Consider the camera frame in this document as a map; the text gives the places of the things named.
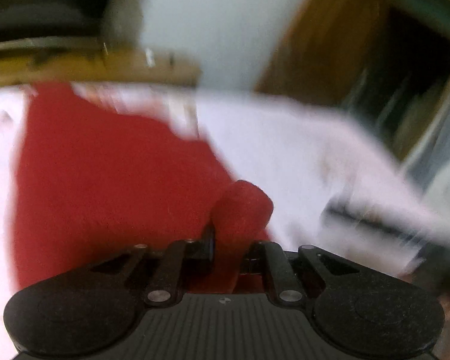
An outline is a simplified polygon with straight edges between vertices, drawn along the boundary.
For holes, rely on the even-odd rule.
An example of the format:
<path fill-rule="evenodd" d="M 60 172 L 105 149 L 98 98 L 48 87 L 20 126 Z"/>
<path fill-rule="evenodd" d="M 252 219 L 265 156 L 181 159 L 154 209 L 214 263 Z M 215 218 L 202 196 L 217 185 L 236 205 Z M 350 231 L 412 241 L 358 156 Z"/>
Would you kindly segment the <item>white floral bed sheet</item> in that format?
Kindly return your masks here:
<path fill-rule="evenodd" d="M 266 238 L 286 250 L 315 244 L 391 275 L 411 271 L 415 247 L 326 219 L 326 207 L 335 202 L 450 247 L 450 218 L 426 205 L 385 147 L 343 112 L 283 97 L 69 85 L 106 110 L 157 119 L 178 137 L 205 141 L 232 180 L 248 181 L 272 200 Z M 14 178 L 33 86 L 0 88 L 0 359 L 15 354 L 2 313 L 17 291 L 11 258 Z"/>

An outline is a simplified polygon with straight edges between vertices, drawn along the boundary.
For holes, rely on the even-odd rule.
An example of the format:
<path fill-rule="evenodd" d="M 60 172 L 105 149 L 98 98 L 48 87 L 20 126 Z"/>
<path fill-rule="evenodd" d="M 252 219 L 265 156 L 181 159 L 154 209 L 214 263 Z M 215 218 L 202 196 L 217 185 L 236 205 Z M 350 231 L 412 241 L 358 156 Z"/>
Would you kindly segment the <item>red knitted beaded sweater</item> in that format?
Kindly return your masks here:
<path fill-rule="evenodd" d="M 33 85 L 15 167 L 13 286 L 24 289 L 137 244 L 163 250 L 216 230 L 194 293 L 231 293 L 249 247 L 266 239 L 272 200 L 232 180 L 209 145 L 164 122 L 120 115 L 67 83 Z"/>

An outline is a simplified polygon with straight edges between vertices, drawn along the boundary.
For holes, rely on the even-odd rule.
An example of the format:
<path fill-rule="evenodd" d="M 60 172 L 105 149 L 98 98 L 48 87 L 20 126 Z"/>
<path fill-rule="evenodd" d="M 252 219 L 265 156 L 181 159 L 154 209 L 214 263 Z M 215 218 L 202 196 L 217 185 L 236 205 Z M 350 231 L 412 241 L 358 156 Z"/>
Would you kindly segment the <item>brown wooden door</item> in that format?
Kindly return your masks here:
<path fill-rule="evenodd" d="M 385 22 L 386 0 L 305 0 L 255 87 L 322 106 L 341 103 Z"/>

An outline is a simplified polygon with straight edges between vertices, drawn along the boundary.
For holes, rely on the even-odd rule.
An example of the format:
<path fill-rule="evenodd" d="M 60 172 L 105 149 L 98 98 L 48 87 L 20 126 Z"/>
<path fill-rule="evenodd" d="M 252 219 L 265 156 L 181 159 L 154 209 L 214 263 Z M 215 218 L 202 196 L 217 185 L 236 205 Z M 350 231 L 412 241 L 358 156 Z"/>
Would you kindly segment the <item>wooden tv stand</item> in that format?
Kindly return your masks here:
<path fill-rule="evenodd" d="M 136 82 L 195 86 L 199 63 L 149 47 L 96 37 L 37 37 L 0 42 L 0 88 L 41 81 Z"/>

